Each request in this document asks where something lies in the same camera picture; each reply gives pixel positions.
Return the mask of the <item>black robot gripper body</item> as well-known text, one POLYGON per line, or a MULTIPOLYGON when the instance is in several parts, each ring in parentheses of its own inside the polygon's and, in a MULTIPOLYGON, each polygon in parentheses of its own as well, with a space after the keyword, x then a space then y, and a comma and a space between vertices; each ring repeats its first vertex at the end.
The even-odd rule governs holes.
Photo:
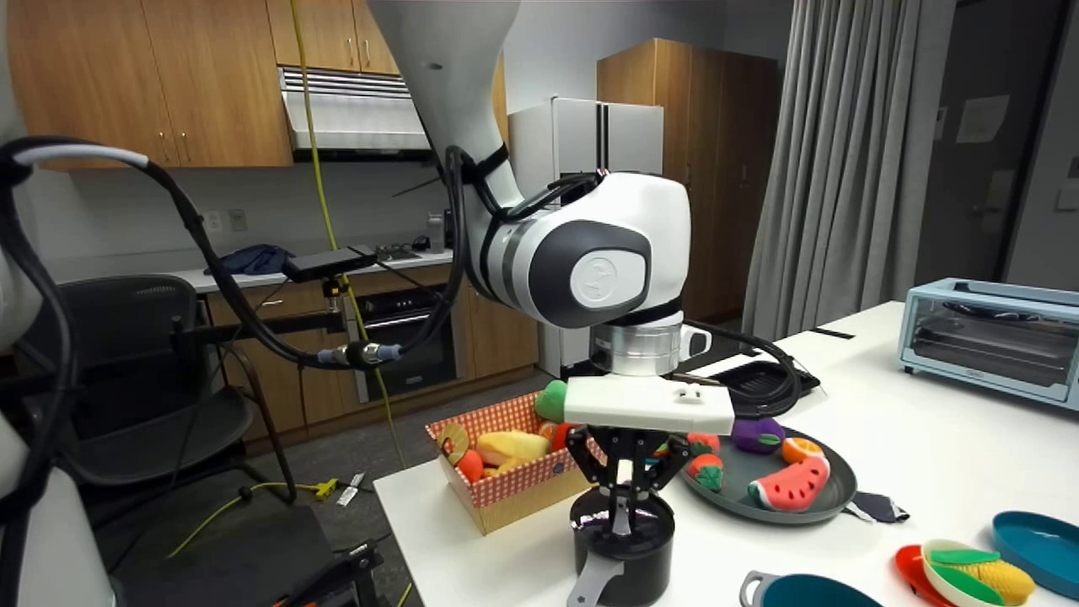
POLYGON ((631 467, 626 486, 640 495, 661 494, 688 464, 690 445, 684 437, 640 433, 640 428, 574 428, 568 449, 587 484, 619 488, 619 467, 631 467))

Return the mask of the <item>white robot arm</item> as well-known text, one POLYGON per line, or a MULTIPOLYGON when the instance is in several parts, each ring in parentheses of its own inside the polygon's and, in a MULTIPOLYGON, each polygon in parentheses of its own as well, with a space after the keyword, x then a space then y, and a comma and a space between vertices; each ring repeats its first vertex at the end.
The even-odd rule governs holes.
POLYGON ((547 329, 612 335, 605 374, 538 398, 592 480, 587 519, 619 540, 669 523, 661 488, 688 464, 684 440, 732 420, 721 392, 675 377, 688 359, 688 190, 614 168, 521 190, 494 112, 521 0, 371 0, 371 13, 459 201, 454 251, 476 292, 547 329))

